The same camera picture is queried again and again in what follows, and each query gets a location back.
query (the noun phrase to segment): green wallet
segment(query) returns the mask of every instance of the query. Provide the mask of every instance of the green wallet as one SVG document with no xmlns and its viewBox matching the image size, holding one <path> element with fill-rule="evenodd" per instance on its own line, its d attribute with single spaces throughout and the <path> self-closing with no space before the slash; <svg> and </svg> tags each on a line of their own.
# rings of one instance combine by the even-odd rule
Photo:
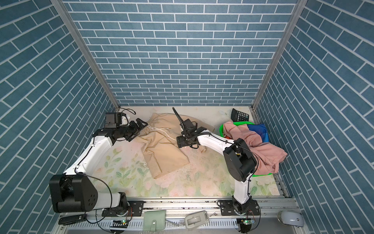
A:
<svg viewBox="0 0 374 234">
<path fill-rule="evenodd" d="M 166 210 L 147 211 L 144 213 L 143 231 L 161 231 L 165 229 Z"/>
</svg>

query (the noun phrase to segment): pink cloth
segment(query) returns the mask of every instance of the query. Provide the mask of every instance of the pink cloth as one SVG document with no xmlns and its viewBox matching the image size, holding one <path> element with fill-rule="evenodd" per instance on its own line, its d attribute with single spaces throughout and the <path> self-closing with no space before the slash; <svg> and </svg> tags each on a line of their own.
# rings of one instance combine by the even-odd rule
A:
<svg viewBox="0 0 374 234">
<path fill-rule="evenodd" d="M 241 138 L 247 143 L 258 162 L 255 175 L 277 173 L 279 163 L 283 162 L 287 156 L 283 149 L 269 142 L 263 143 L 261 136 L 254 131 L 250 131 L 246 124 L 235 126 L 233 121 L 230 120 L 223 124 L 223 133 L 231 139 Z"/>
</svg>

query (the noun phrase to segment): brick wallpaper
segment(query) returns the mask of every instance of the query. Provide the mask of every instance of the brick wallpaper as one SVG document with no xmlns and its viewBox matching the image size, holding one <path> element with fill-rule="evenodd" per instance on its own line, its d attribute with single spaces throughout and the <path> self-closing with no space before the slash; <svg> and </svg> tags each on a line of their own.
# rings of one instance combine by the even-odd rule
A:
<svg viewBox="0 0 374 234">
<path fill-rule="evenodd" d="M 0 1 L 0 233 L 50 233 L 48 181 L 111 103 L 49 0 Z"/>
<path fill-rule="evenodd" d="M 122 105 L 252 103 L 297 0 L 64 0 Z"/>
<path fill-rule="evenodd" d="M 309 0 L 258 113 L 311 233 L 374 233 L 374 1 Z"/>
</svg>

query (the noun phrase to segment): green basket rim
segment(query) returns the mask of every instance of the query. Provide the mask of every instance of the green basket rim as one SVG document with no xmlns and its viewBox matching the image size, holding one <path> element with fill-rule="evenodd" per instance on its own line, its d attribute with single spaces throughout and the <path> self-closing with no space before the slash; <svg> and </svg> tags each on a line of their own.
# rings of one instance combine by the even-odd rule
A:
<svg viewBox="0 0 374 234">
<path fill-rule="evenodd" d="M 254 123 L 252 122 L 249 122 L 249 121 L 241 121 L 241 122 L 233 122 L 233 124 L 235 126 L 239 126 L 239 125 L 243 125 L 243 124 L 252 124 L 252 125 L 255 125 Z M 220 126 L 220 136 L 223 137 L 223 124 Z M 268 175 L 271 175 L 272 173 L 269 173 L 267 175 L 253 175 L 252 177 L 258 177 L 258 176 L 268 176 Z"/>
</svg>

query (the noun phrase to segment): blue garment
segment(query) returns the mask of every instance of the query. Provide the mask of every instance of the blue garment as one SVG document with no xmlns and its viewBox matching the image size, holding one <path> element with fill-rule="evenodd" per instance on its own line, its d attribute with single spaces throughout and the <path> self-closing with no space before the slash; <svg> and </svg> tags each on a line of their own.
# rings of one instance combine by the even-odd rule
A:
<svg viewBox="0 0 374 234">
<path fill-rule="evenodd" d="M 265 124 L 247 124 L 247 126 L 249 130 L 254 131 L 261 136 L 262 142 L 269 142 L 269 135 L 267 133 Z"/>
</svg>

